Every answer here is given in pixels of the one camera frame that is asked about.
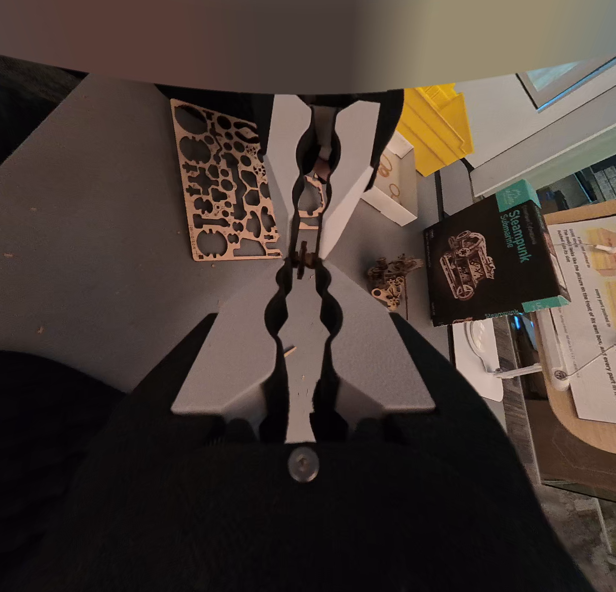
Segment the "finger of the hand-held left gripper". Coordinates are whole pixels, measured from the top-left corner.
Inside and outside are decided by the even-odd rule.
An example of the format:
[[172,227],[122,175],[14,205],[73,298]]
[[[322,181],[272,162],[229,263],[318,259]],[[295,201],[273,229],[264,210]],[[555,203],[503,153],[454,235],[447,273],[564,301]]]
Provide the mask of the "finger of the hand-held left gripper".
[[374,135],[380,104],[359,100],[335,117],[340,155],[329,176],[331,197],[321,222],[319,258],[326,259],[340,239],[373,173]]
[[275,95],[264,163],[284,258],[295,251],[303,161],[313,141],[311,107],[297,95]]

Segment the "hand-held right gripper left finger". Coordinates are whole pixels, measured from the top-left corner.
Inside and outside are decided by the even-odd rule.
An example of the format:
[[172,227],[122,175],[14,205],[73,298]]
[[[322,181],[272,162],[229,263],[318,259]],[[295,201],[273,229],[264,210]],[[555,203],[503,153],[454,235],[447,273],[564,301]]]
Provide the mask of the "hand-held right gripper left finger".
[[268,330],[266,309],[278,293],[286,309],[288,269],[288,262],[269,262],[222,305],[171,405],[174,415],[243,419],[262,439],[287,437],[289,389],[280,326]]

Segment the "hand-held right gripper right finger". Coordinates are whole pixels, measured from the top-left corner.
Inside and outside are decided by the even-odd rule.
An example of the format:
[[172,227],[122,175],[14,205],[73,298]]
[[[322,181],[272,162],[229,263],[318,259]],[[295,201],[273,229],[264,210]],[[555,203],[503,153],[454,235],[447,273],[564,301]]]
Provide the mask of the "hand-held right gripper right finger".
[[432,413],[435,402],[389,312],[326,261],[315,263],[327,330],[312,397],[316,439],[345,439],[364,419]]

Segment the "small wooden gear assembly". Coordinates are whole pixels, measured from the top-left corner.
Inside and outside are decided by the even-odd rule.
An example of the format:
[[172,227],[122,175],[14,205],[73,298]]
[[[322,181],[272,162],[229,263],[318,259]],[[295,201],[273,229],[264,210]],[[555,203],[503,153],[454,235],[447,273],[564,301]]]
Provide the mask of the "small wooden gear assembly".
[[291,264],[296,269],[296,279],[302,280],[307,269],[314,269],[319,261],[317,251],[309,251],[307,240],[291,253]]

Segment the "small wooden parts sheet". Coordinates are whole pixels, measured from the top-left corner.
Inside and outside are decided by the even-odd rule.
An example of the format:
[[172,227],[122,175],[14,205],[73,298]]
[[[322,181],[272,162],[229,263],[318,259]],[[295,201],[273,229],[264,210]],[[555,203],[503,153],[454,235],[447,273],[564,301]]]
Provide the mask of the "small wooden parts sheet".
[[330,198],[329,183],[313,172],[304,177],[303,188],[298,201],[299,229],[316,231]]

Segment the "partly built wooden model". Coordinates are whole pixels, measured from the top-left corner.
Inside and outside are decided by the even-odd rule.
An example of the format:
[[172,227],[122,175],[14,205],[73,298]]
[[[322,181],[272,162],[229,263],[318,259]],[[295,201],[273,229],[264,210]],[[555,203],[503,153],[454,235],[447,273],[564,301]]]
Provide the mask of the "partly built wooden model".
[[406,281],[408,275],[424,267],[424,261],[401,254],[388,261],[380,257],[368,269],[367,277],[371,296],[384,304],[390,312],[395,312],[400,306],[401,298],[407,303]]

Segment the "punched-out wooden parts sheet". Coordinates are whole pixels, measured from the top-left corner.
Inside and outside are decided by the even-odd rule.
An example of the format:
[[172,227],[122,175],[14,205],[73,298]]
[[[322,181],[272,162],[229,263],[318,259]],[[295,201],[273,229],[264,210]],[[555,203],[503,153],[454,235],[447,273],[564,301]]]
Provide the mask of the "punched-out wooden parts sheet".
[[192,257],[281,259],[254,124],[170,100]]

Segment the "black model kit box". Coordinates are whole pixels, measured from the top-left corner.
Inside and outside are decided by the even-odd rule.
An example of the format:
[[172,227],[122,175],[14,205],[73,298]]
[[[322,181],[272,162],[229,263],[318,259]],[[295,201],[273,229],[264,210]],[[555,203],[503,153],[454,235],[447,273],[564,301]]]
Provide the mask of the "black model kit box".
[[519,180],[423,232],[433,326],[570,303],[535,188]]

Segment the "yellow plastic bin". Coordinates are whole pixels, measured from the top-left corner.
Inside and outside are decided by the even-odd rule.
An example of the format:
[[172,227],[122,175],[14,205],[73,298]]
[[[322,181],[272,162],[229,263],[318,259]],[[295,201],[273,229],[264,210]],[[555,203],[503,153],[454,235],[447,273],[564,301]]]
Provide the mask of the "yellow plastic bin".
[[404,90],[396,130],[413,146],[416,170],[423,177],[474,152],[465,97],[455,85]]

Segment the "small white cardboard box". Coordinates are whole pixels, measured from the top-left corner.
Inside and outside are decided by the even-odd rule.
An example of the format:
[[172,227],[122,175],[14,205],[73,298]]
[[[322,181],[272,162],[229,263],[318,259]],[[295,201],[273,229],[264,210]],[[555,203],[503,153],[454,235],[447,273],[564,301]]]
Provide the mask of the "small white cardboard box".
[[362,200],[399,226],[418,217],[418,172],[413,146],[395,131],[382,152],[373,185]]

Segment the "round wooden table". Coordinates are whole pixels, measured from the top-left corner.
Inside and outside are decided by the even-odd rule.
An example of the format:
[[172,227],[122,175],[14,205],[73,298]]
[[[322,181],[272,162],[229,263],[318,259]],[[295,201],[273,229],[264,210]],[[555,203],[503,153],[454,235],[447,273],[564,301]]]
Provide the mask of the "round wooden table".
[[[615,200],[610,200],[555,212],[545,216],[545,221],[549,227],[614,215]],[[615,423],[581,419],[577,415],[568,376],[564,371],[564,355],[552,320],[551,311],[559,308],[535,312],[536,341],[548,401],[556,418],[571,434],[592,447],[615,453]]]

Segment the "white printed instruction sign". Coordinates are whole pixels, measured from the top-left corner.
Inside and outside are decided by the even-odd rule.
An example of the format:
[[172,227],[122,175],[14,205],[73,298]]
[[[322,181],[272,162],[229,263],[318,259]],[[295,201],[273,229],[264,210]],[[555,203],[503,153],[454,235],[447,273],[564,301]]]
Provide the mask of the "white printed instruction sign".
[[570,303],[551,311],[581,419],[615,423],[615,216],[548,227]]

